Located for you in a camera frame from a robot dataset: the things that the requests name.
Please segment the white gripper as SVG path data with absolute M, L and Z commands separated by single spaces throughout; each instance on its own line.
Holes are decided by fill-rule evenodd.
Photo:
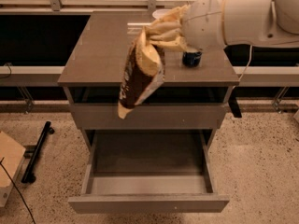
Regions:
M 154 46 L 187 51 L 188 46 L 202 53 L 224 49 L 222 18 L 225 0 L 196 0 L 190 6 L 174 7 L 146 26 L 148 35 L 162 35 L 181 27 L 186 40 L 178 36 L 171 41 L 151 40 Z

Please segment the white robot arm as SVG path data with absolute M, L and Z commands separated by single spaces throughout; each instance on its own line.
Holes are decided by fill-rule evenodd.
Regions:
M 187 52 L 232 45 L 296 48 L 299 0 L 196 0 L 146 28 L 151 44 Z

